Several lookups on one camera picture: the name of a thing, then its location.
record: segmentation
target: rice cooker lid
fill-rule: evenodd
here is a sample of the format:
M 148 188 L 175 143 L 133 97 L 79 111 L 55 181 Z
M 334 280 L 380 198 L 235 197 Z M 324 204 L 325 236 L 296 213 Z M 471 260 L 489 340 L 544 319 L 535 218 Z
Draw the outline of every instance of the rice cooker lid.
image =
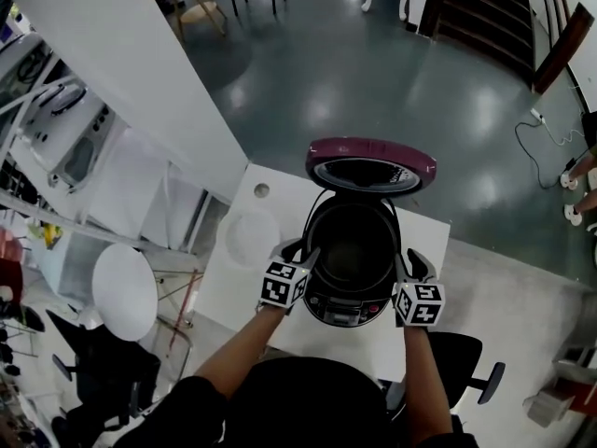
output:
M 306 169 L 322 188 L 385 198 L 411 194 L 431 184 L 437 162 L 398 143 L 342 137 L 313 141 Z

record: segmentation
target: gray floor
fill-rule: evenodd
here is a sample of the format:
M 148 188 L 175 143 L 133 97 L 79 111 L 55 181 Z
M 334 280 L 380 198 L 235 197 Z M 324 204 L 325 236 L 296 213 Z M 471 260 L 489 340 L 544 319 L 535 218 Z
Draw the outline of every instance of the gray floor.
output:
M 559 135 L 579 128 L 572 83 L 561 76 L 539 97 L 507 70 L 469 50 L 408 33 L 399 0 L 216 0 L 229 35 L 186 26 L 186 49 L 249 158 L 305 175 L 316 138 L 359 135 L 397 141 L 438 161 L 437 180 L 402 207 L 451 224 L 451 236 L 513 259 L 597 282 L 592 235 L 562 216 L 582 190 L 542 190 L 514 136 L 535 106 Z M 547 37 L 537 32 L 539 53 Z M 544 183 L 586 145 L 556 147 L 543 129 L 521 128 Z

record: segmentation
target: staircase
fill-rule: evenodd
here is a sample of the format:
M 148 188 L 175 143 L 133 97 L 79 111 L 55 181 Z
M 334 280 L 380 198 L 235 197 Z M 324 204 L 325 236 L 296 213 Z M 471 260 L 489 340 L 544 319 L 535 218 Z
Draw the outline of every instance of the staircase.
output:
M 532 84 L 535 51 L 529 0 L 443 0 L 437 38 L 444 37 L 491 56 Z

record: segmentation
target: white sneaker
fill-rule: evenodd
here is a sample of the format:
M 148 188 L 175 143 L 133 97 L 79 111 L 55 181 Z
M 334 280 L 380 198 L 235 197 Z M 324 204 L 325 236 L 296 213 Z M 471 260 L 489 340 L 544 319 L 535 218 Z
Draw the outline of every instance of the white sneaker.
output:
M 563 214 L 573 226 L 580 226 L 580 223 L 582 222 L 582 215 L 575 214 L 575 207 L 573 205 L 566 204 L 563 207 Z
M 560 184 L 563 188 L 575 190 L 578 187 L 578 179 L 570 179 L 570 173 L 562 173 Z

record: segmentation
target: white round table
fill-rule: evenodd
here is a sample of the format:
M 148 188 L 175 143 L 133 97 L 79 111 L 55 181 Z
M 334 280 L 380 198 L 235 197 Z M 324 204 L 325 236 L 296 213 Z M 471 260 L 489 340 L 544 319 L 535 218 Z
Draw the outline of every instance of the white round table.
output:
M 91 281 L 93 300 L 105 326 L 117 337 L 138 341 L 158 315 L 158 287 L 141 252 L 113 244 L 100 255 Z

